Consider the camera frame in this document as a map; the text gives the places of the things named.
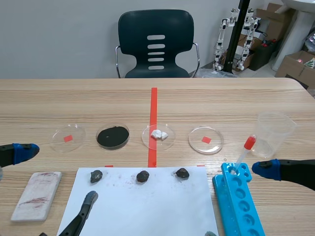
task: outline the blue test tube rack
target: blue test tube rack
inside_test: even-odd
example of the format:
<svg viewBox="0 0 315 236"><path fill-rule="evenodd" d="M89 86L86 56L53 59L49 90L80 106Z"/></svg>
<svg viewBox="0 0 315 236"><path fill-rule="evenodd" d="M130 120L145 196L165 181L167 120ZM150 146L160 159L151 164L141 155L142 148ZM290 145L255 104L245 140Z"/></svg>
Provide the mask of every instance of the blue test tube rack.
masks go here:
<svg viewBox="0 0 315 236"><path fill-rule="evenodd" d="M222 175L212 178L226 236L265 236L247 183L250 170L241 163L236 175L230 172L234 163L221 165Z"/></svg>

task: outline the dropper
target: dropper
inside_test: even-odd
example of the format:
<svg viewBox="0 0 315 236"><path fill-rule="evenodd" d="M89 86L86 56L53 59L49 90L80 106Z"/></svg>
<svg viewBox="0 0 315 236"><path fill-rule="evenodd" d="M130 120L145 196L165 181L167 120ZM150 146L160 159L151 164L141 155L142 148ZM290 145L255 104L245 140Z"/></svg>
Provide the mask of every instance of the dropper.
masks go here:
<svg viewBox="0 0 315 236"><path fill-rule="evenodd" d="M256 142L256 135L250 135L248 137L248 139L246 140L246 143L244 144L242 154L238 158L237 162L234 165L233 170L231 171L232 175L236 174L237 169L239 168L240 164L242 163L242 161L245 158L245 156L247 155L247 153L250 152L250 150L254 146L255 142Z"/></svg>

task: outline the measuring cup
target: measuring cup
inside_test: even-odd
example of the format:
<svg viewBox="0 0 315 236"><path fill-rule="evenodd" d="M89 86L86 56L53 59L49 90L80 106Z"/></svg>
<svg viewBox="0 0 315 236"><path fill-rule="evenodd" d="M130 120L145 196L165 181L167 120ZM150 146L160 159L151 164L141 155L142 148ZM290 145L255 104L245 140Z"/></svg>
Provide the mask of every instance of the measuring cup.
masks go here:
<svg viewBox="0 0 315 236"><path fill-rule="evenodd" d="M260 113L254 132L257 139L252 147L253 153L265 158L272 157L295 128L296 123L280 112Z"/></svg>

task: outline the black pole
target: black pole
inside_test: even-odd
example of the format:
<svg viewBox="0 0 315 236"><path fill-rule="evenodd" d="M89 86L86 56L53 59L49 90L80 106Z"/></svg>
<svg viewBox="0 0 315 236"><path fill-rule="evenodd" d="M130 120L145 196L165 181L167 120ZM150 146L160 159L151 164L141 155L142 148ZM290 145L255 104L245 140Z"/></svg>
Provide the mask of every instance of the black pole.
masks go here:
<svg viewBox="0 0 315 236"><path fill-rule="evenodd" d="M237 44L243 29L246 13L248 10L248 6L250 4L250 0L240 0L240 4L238 5L238 9L240 9L240 13L238 16L238 20L235 23L235 26L233 27L231 40L228 45L226 59L223 67L223 71L232 73L232 65L233 60L237 48Z"/></svg>

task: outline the white pedestal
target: white pedestal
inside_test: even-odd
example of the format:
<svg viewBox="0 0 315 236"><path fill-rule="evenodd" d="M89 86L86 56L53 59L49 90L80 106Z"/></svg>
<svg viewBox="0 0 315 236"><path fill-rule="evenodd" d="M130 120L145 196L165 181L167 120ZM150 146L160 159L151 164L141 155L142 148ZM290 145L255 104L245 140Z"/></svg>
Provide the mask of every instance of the white pedestal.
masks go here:
<svg viewBox="0 0 315 236"><path fill-rule="evenodd" d="M314 13L298 11L296 21L294 22L289 35L277 55L275 63L272 65L273 70L278 70L286 55L296 53L301 50L314 21Z"/></svg>

